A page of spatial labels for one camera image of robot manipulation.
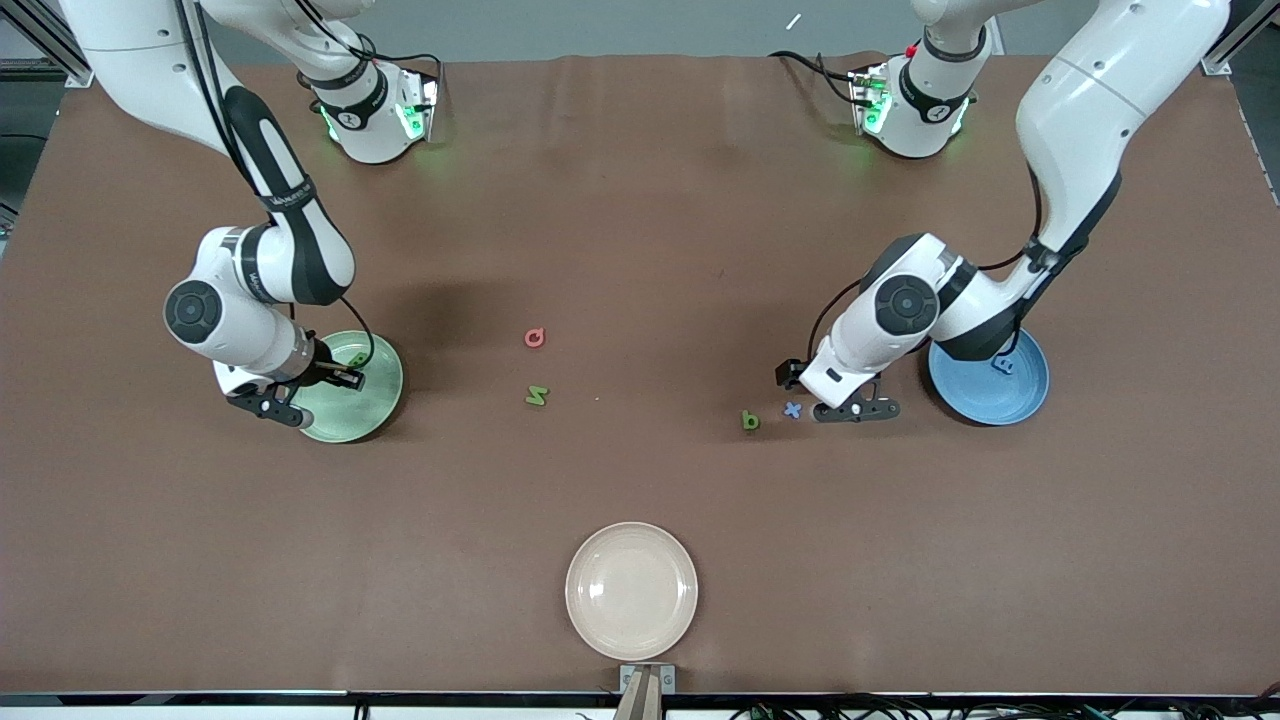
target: metal frame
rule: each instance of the metal frame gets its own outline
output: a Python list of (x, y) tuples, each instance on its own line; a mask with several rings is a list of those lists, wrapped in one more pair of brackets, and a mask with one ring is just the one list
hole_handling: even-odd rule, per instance
[(1204, 70), (1204, 74), (1231, 74), (1231, 65), (1229, 63), (1231, 56), (1248, 45), (1253, 40), (1253, 36), (1258, 35), (1262, 28), (1267, 27), (1271, 15), (1276, 14), (1277, 10), (1280, 10), (1280, 0), (1263, 0), (1256, 10), (1244, 18), (1244, 22), (1235, 26), (1235, 29), (1226, 33), (1216, 45), (1208, 49), (1204, 59), (1201, 60), (1201, 68)]
[(41, 0), (0, 0), (0, 15), (31, 41), (45, 58), (67, 73), (67, 87), (88, 87), (93, 70), (88, 67), (67, 20)]

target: blue plate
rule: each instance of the blue plate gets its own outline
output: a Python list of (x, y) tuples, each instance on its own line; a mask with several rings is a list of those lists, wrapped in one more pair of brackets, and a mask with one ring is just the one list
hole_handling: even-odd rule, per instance
[(929, 377), (956, 413), (984, 425), (1012, 425), (1030, 418), (1048, 397), (1048, 361), (1039, 343), (1019, 331), (1007, 357), (966, 363), (929, 346)]

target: brown table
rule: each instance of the brown table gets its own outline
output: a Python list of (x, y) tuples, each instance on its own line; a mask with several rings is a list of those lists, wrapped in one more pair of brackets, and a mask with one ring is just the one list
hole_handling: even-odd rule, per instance
[(773, 366), (887, 242), (1025, 240), (1041, 67), (993, 60), (965, 132), (905, 161), (778, 60), (458, 65), (439, 145), (385, 167), (325, 138), (292, 69), (246, 68), (406, 361), (401, 415), (346, 447), (227, 406), (161, 324), (201, 234), (260, 217), (230, 165), (68, 95), (0, 268), (0, 689), (608, 685), (563, 579), (626, 519), (698, 564), (664, 656), (686, 691), (1260, 689), (1280, 218), (1226, 79), (1138, 133), (1030, 315), (1037, 416), (956, 421), (914, 359), (895, 421), (781, 414)]

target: beige plate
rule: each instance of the beige plate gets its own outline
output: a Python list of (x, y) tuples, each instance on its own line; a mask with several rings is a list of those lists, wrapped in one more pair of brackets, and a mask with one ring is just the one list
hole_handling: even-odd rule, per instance
[(660, 655), (694, 620), (698, 574), (662, 528), (618, 523), (577, 550), (564, 580), (568, 618), (596, 652), (636, 662)]

